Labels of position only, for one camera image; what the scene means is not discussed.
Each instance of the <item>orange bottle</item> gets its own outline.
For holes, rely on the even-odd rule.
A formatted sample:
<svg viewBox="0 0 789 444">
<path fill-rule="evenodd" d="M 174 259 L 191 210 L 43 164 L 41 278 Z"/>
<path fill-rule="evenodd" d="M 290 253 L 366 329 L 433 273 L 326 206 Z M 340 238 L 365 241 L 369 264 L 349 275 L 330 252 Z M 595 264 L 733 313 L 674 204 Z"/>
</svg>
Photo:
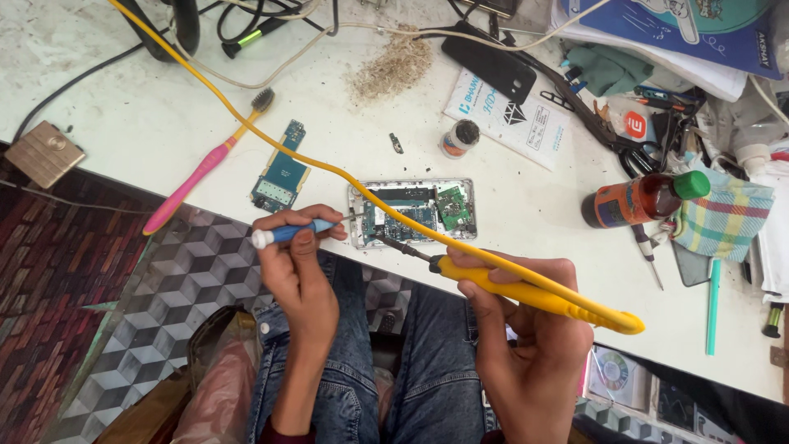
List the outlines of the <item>orange bottle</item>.
<svg viewBox="0 0 789 444">
<path fill-rule="evenodd" d="M 654 173 L 603 186 L 584 199 L 581 214 L 592 228 L 643 224 L 669 217 L 682 201 L 703 198 L 709 191 L 709 179 L 701 171 L 678 176 Z"/>
</svg>

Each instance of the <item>checkered cloth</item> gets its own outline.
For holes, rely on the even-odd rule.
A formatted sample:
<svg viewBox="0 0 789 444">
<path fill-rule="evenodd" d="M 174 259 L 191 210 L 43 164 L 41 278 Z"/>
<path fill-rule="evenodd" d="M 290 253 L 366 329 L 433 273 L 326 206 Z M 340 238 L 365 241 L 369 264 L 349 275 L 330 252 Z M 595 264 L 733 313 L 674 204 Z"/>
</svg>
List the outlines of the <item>checkered cloth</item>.
<svg viewBox="0 0 789 444">
<path fill-rule="evenodd" d="M 765 224 L 772 207 L 772 188 L 735 179 L 701 164 L 712 191 L 685 201 L 675 213 L 674 240 L 705 256 L 742 262 L 751 239 Z"/>
</svg>

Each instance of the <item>teal stick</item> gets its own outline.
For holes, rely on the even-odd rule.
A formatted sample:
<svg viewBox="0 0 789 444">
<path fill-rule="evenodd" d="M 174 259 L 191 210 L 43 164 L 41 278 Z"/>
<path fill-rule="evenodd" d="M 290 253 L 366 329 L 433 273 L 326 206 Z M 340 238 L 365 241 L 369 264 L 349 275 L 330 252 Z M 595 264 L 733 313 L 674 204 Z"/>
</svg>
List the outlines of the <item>teal stick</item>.
<svg viewBox="0 0 789 444">
<path fill-rule="evenodd" d="M 710 260 L 709 312 L 707 313 L 707 355 L 715 355 L 715 330 L 718 324 L 718 287 L 720 286 L 720 259 Z"/>
</svg>

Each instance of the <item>jeans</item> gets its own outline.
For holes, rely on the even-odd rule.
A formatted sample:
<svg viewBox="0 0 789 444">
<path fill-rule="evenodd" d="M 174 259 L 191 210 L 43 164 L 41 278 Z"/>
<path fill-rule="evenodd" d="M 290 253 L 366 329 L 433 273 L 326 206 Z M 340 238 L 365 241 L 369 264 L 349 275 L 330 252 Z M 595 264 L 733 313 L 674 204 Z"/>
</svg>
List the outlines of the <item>jeans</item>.
<svg viewBox="0 0 789 444">
<path fill-rule="evenodd" d="M 477 321 L 471 306 L 464 298 L 416 284 L 392 405 L 379 434 L 361 267 L 334 255 L 319 254 L 319 260 L 337 295 L 340 318 L 312 412 L 318 443 L 478 444 L 482 435 L 499 428 L 474 370 Z M 256 443 L 274 407 L 290 342 L 277 303 L 258 310 L 255 318 L 264 350 L 252 392 L 248 444 Z"/>
</svg>

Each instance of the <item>table surface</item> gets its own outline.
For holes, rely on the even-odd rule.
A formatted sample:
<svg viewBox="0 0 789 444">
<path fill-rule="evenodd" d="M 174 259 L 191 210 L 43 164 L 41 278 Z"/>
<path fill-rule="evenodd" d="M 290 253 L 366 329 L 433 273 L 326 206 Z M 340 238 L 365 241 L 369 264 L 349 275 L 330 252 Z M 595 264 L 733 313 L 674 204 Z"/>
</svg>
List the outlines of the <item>table surface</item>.
<svg viewBox="0 0 789 444">
<path fill-rule="evenodd" d="M 159 0 L 139 2 L 163 28 L 168 8 Z M 198 2 L 204 6 L 208 2 Z M 221 8 L 201 18 L 196 57 L 229 77 L 258 83 L 301 49 L 316 31 L 292 22 L 229 60 L 219 47 L 215 24 Z M 331 7 L 311 17 L 331 23 Z M 226 27 L 240 29 L 248 14 L 234 13 Z M 445 2 L 394 0 L 376 11 L 372 5 L 344 2 L 340 21 L 419 27 L 453 24 L 457 16 Z M 472 22 L 482 25 L 486 16 Z M 83 2 L 0 2 L 0 139 L 9 141 L 19 122 L 40 100 L 87 68 L 138 43 L 120 13 L 102 0 Z M 299 152 L 344 168 L 360 180 L 469 177 L 474 181 L 479 235 L 473 245 L 532 258 L 571 259 L 583 295 L 617 310 L 638 315 L 646 331 L 625 336 L 596 329 L 596 341 L 776 401 L 781 400 L 782 371 L 769 363 L 770 340 L 761 334 L 767 308 L 741 279 L 739 264 L 725 263 L 721 273 L 715 356 L 705 354 L 709 286 L 685 288 L 670 246 L 656 249 L 661 291 L 638 251 L 630 230 L 594 230 L 578 210 L 584 196 L 627 177 L 615 155 L 598 144 L 571 118 L 571 143 L 563 144 L 555 171 L 483 137 L 462 160 L 449 160 L 437 148 L 454 123 L 442 114 L 460 67 L 431 40 L 432 67 L 419 84 L 373 104 L 350 100 L 343 76 L 372 60 L 388 36 L 369 29 L 342 28 L 322 39 L 271 84 L 277 96 L 256 125 L 274 139 L 291 119 L 305 125 Z M 520 37 L 519 41 L 529 41 Z M 535 56 L 557 66 L 555 41 L 533 48 Z M 242 113 L 255 92 L 211 81 Z M 533 91 L 552 90 L 541 74 Z M 107 67 L 58 97 L 28 129 L 46 119 L 60 128 L 73 126 L 69 138 L 87 153 L 79 167 L 96 174 L 169 195 L 200 160 L 224 141 L 238 124 L 213 94 L 186 70 L 157 62 L 145 51 Z M 405 154 L 391 147 L 398 136 Z M 186 202 L 251 224 L 266 213 L 249 201 L 258 175 L 273 148 L 247 134 L 222 165 L 208 175 Z M 312 169 L 297 207 L 323 203 L 348 205 L 348 184 Z M 648 226 L 647 232 L 656 231 Z M 415 281 L 456 292 L 455 283 L 431 274 L 422 261 L 392 249 L 357 250 L 349 242 L 322 247 L 355 261 Z M 439 254 L 443 246 L 422 246 Z"/>
</svg>

